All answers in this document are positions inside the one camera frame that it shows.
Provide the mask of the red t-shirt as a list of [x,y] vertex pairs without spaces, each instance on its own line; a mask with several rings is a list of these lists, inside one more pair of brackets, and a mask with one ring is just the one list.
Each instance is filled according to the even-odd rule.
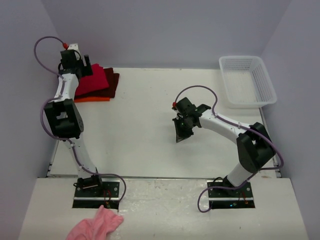
[[98,63],[91,66],[93,75],[83,76],[79,80],[79,85],[75,91],[75,96],[81,96],[94,91],[109,88],[109,83],[105,75],[104,68]]

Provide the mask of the dark maroon t-shirt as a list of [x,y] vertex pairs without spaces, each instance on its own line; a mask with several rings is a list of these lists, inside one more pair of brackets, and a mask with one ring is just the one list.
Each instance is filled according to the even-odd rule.
[[76,95],[74,99],[82,99],[82,98],[88,98],[88,97],[98,97],[98,98],[114,98],[116,95],[116,90],[118,87],[120,74],[117,72],[114,72],[114,69],[112,67],[104,68],[104,74],[105,78],[109,84],[108,88],[95,90],[92,92],[88,92],[81,95]]

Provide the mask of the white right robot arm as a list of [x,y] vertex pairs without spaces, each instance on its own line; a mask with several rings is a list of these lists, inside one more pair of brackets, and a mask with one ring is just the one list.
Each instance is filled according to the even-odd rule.
[[84,140],[101,173],[221,176],[233,197],[274,155],[256,110],[229,114],[217,70],[119,69],[116,96],[84,103]]

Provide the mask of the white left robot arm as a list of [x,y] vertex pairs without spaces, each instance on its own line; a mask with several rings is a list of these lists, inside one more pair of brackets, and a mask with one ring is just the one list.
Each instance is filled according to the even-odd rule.
[[55,96],[44,104],[41,114],[46,116],[53,138],[62,141],[76,165],[76,188],[97,197],[104,184],[93,164],[83,140],[84,122],[74,102],[82,77],[93,75],[88,55],[82,59],[77,48],[68,47],[60,52],[58,88]]

